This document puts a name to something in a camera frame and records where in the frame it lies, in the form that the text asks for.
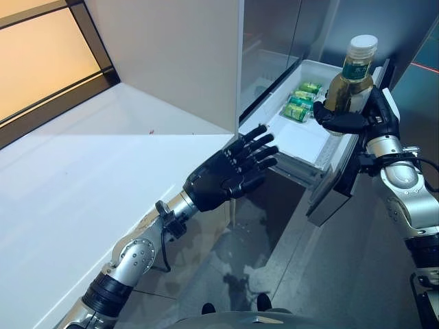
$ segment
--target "gray floor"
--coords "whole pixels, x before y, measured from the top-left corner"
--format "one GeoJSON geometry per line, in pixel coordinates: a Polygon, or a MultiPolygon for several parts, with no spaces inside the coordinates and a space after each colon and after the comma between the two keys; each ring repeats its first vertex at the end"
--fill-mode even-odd
{"type": "MultiPolygon", "coordinates": [[[[416,63],[438,69],[438,31],[427,39],[416,63]]],[[[421,146],[435,162],[438,90],[439,74],[410,65],[392,91],[401,111],[402,141],[421,146]]],[[[438,185],[432,171],[426,177],[438,185]]],[[[274,307],[336,328],[420,328],[409,285],[414,264],[370,178],[360,178],[355,196],[321,228],[307,222],[308,197],[299,185],[270,173],[262,188],[239,201],[235,226],[225,229],[195,275],[184,286],[178,279],[160,284],[159,273],[145,279],[117,328],[166,328],[199,316],[206,302],[218,311],[254,310],[260,292],[272,298],[274,307]],[[157,289],[142,289],[156,282],[157,289]]],[[[193,229],[204,232],[200,223],[193,229]]],[[[177,278],[185,276],[191,261],[197,258],[172,259],[177,278]]]]}

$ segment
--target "open drawer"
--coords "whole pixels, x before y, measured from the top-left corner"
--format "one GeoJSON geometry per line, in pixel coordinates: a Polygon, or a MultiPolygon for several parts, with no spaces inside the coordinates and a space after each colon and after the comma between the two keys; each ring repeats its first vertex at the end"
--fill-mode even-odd
{"type": "MultiPolygon", "coordinates": [[[[269,146],[277,145],[280,151],[276,155],[278,164],[273,170],[313,191],[309,200],[309,216],[337,182],[352,154],[357,136],[333,136],[314,119],[299,123],[280,113],[290,92],[301,82],[317,82],[327,89],[341,70],[340,67],[303,60],[239,127],[239,133],[246,134],[258,124],[267,125],[275,137],[269,146]]],[[[343,197],[338,201],[332,200],[327,215],[319,216],[332,215],[345,201],[343,197]]]]}

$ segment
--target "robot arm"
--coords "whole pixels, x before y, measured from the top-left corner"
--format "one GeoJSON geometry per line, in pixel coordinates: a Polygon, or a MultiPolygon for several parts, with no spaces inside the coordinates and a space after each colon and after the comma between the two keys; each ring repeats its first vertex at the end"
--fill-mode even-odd
{"type": "Polygon", "coordinates": [[[353,156],[359,157],[360,172],[373,177],[389,218],[412,253],[418,281],[438,298],[439,203],[430,193],[438,189],[422,175],[420,160],[427,160],[418,158],[419,149],[401,146],[399,112],[389,90],[374,87],[361,114],[335,114],[317,102],[314,115],[329,130],[359,135],[363,152],[353,156]]]}
{"type": "Polygon", "coordinates": [[[156,209],[138,226],[120,239],[96,279],[61,321],[58,329],[111,329],[131,291],[147,272],[168,240],[186,232],[185,221],[197,211],[217,208],[226,200],[253,191],[265,179],[265,169],[275,165],[277,147],[266,147],[273,141],[260,125],[220,150],[200,165],[189,177],[183,191],[167,204],[158,201],[156,209]]]}

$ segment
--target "plastic bottle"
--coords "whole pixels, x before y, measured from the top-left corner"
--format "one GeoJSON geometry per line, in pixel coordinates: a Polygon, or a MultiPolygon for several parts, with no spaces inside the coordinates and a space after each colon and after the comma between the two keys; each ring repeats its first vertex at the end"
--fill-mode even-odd
{"type": "Polygon", "coordinates": [[[343,71],[331,82],[324,107],[334,112],[361,112],[369,98],[373,80],[370,63],[378,39],[371,35],[354,37],[349,46],[343,71]]]}

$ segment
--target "drink can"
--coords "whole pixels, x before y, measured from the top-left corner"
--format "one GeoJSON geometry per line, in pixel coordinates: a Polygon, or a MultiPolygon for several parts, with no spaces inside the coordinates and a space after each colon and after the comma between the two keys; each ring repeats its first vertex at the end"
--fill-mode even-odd
{"type": "Polygon", "coordinates": [[[305,101],[311,101],[311,102],[314,101],[314,98],[316,98],[316,96],[313,93],[309,93],[303,90],[295,90],[294,92],[292,92],[292,96],[294,96],[295,98],[304,99],[305,101]]]}
{"type": "Polygon", "coordinates": [[[321,84],[315,84],[313,82],[303,82],[299,86],[299,90],[306,91],[308,93],[312,93],[315,95],[317,95],[319,93],[321,88],[322,88],[321,84]]]}
{"type": "Polygon", "coordinates": [[[298,106],[302,106],[303,108],[306,108],[307,110],[310,110],[310,111],[313,109],[313,102],[312,101],[307,101],[305,99],[297,98],[295,96],[291,96],[289,98],[288,102],[296,104],[298,106]]]}
{"type": "Polygon", "coordinates": [[[282,114],[284,117],[294,119],[299,122],[307,122],[308,118],[311,115],[311,113],[309,113],[306,108],[303,108],[302,106],[297,106],[293,103],[287,103],[283,108],[282,114]]]}

